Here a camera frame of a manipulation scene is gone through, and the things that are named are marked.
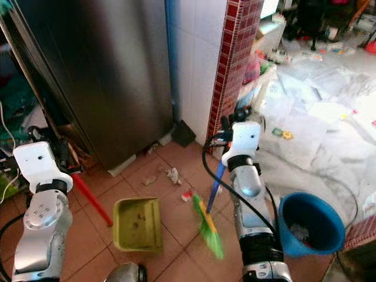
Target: stainless steel refrigerator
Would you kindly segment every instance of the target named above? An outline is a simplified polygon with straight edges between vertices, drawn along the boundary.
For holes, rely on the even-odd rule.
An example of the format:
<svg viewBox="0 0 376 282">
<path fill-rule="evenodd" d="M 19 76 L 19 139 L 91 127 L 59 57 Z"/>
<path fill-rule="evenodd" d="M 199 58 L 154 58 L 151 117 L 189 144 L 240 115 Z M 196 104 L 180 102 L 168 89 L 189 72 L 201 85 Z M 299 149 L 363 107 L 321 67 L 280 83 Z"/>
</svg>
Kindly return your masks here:
<svg viewBox="0 0 376 282">
<path fill-rule="evenodd" d="M 11 2 L 1 24 L 24 71 L 105 169 L 172 128 L 164 0 Z"/>
</svg>

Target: trash in bucket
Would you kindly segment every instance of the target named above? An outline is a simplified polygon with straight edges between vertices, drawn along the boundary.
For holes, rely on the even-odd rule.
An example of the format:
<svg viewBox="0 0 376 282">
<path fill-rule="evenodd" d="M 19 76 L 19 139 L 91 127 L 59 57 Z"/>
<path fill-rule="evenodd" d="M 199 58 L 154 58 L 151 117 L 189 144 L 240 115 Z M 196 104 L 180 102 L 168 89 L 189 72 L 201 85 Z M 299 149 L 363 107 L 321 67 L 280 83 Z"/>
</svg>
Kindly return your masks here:
<svg viewBox="0 0 376 282">
<path fill-rule="evenodd" d="M 342 220 L 315 195 L 297 192 L 284 197 L 278 218 L 283 249 L 291 256 L 332 254 L 343 247 Z"/>
</svg>

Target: broom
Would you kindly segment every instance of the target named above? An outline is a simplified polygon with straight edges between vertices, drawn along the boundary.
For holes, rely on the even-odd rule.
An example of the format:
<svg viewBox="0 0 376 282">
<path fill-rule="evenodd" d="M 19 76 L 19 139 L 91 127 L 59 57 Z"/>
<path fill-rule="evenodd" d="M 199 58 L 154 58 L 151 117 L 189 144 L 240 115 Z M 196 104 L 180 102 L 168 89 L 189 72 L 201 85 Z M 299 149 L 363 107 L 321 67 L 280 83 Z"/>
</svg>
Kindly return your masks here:
<svg viewBox="0 0 376 282">
<path fill-rule="evenodd" d="M 217 229 L 214 226 L 211 215 L 206 213 L 204 203 L 196 194 L 193 195 L 193 205 L 194 209 L 202 219 L 200 233 L 204 237 L 207 246 L 213 251 L 218 259 L 223 259 L 223 248 Z"/>
</svg>

